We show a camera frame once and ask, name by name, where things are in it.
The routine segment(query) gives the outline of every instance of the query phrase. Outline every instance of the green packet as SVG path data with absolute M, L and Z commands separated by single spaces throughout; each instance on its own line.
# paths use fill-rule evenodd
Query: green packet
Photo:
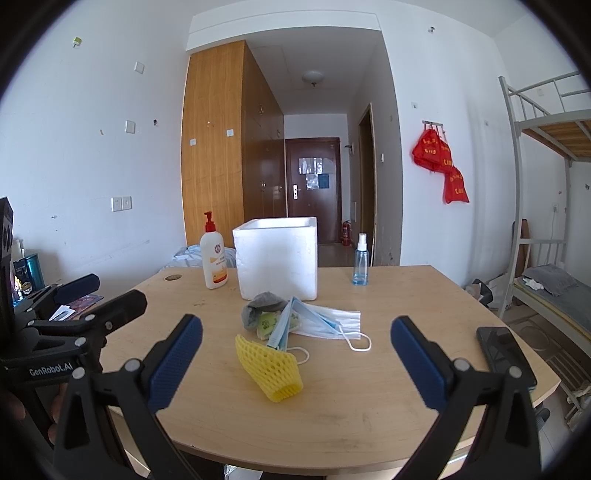
M 259 337 L 260 340 L 268 340 L 280 316 L 281 312 L 262 312 L 256 326 L 256 336 Z M 290 316 L 290 332 L 299 326 L 300 321 L 298 320 L 297 313 L 292 312 Z

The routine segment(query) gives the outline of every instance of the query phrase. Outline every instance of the metal bed frame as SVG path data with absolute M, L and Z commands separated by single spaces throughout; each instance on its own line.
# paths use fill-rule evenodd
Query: metal bed frame
M 588 122 L 591 121 L 591 110 L 578 110 L 573 112 L 567 112 L 564 107 L 563 99 L 573 95 L 589 93 L 591 90 L 580 89 L 571 92 L 561 93 L 560 89 L 558 88 L 557 82 L 559 80 L 575 77 L 578 75 L 580 75 L 579 72 L 572 72 L 545 80 L 543 82 L 538 82 L 521 89 L 514 89 L 510 87 L 507 84 L 504 77 L 499 77 L 501 89 L 503 91 L 503 96 L 505 98 L 507 113 L 509 115 L 509 120 L 511 124 L 511 135 L 513 139 L 513 151 L 515 156 L 515 176 L 517 192 L 515 196 L 515 228 L 513 232 L 513 240 L 511 245 L 511 260 L 509 263 L 509 271 L 507 275 L 508 281 L 505 289 L 505 294 L 503 297 L 503 302 L 498 312 L 498 316 L 500 319 L 503 318 L 506 308 L 510 304 L 513 296 L 515 296 L 523 303 L 525 303 L 527 306 L 539 313 L 543 318 L 548 320 L 552 325 L 554 325 L 558 330 L 560 330 L 570 340 L 572 340 L 587 356 L 591 358 L 591 342 L 589 342 L 589 340 L 586 337 L 584 337 L 580 332 L 578 332 L 569 322 L 565 321 L 559 315 L 557 315 L 552 310 L 543 305 L 541 302 L 539 302 L 535 297 L 528 295 L 527 293 L 514 287 L 515 269 L 517 266 L 519 251 L 522 245 L 527 245 L 527 254 L 525 257 L 526 267 L 530 260 L 532 250 L 534 250 L 533 253 L 537 253 L 535 265 L 542 264 L 540 263 L 540 259 L 544 259 L 544 253 L 546 264 L 552 261 L 555 265 L 563 265 L 564 260 L 566 258 L 571 212 L 570 167 L 573 161 L 591 161 L 590 157 L 582 156 L 580 154 L 580 151 L 591 150 L 591 130 L 589 128 L 590 124 L 588 124 Z M 544 107 L 542 107 L 537 102 L 535 102 L 534 100 L 532 100 L 524 94 L 524 92 L 549 84 L 554 85 L 556 92 L 558 94 L 558 98 L 560 99 L 560 103 L 562 105 L 563 110 L 560 113 L 550 113 Z M 518 121 L 515 116 L 513 103 L 514 98 L 518 98 L 519 103 L 521 104 L 521 110 L 523 112 L 524 117 L 521 121 Z M 528 105 L 528 110 L 533 112 L 533 118 L 528 118 L 526 105 Z M 563 138 L 558 138 L 558 135 L 551 134 L 553 131 L 558 132 L 562 127 L 570 129 L 570 138 L 572 138 L 573 136 L 573 130 L 575 134 L 578 134 L 579 137 L 583 139 L 583 141 L 585 141 L 586 137 L 586 139 L 589 141 L 589 146 L 585 146 L 582 150 L 579 150 L 578 152 L 573 152 L 572 148 L 569 148 L 567 145 L 564 144 L 565 142 L 563 138 L 568 139 L 569 136 L 563 136 Z M 520 137 L 522 133 L 526 133 L 527 135 L 533 137 L 535 140 L 546 145 L 548 148 L 551 148 L 556 153 L 564 157 L 564 175 L 566 177 L 567 199 L 564 239 L 554 240 L 521 238 L 521 223 L 523 220 L 524 180 L 520 144 Z M 554 365 L 555 362 L 548 361 L 548 363 L 551 367 L 556 367 L 556 365 Z M 577 378 L 577 380 L 579 380 L 579 378 L 584 378 L 586 380 L 589 379 L 587 375 L 584 373 L 584 371 L 582 371 L 580 366 L 577 369 L 579 370 L 577 372 L 577 375 L 567 375 L 565 372 L 569 369 L 565 368 L 557 367 L 554 368 L 554 370 L 562 380 L 560 386 L 566 392 L 569 398 L 571 398 L 571 400 L 573 401 L 574 407 L 571 410 L 571 412 L 569 412 L 569 414 L 567 415 L 567 417 L 570 417 L 575 409 L 580 409 L 577 399 L 572 394 L 572 391 L 576 390 L 580 386 L 580 384 L 577 385 L 578 381 L 575 381 L 574 378 Z

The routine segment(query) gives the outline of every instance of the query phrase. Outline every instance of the white foam box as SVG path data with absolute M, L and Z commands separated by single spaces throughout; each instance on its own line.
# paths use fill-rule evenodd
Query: white foam box
M 288 300 L 318 295 L 316 217 L 251 220 L 232 231 L 240 294 L 271 291 Z

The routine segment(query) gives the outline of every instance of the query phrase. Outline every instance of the power outlet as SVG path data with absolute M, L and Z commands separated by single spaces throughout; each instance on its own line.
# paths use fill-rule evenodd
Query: power outlet
M 131 210 L 131 197 L 121 197 L 121 208 Z
M 121 205 L 121 197 L 112 197 L 111 198 L 111 212 L 120 212 L 123 210 Z

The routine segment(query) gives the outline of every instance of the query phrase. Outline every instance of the water bottle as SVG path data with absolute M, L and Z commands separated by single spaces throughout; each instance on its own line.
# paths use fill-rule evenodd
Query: water bottle
M 355 264 L 353 266 L 353 285 L 368 284 L 368 244 L 367 235 L 359 234 L 357 250 L 355 251 Z

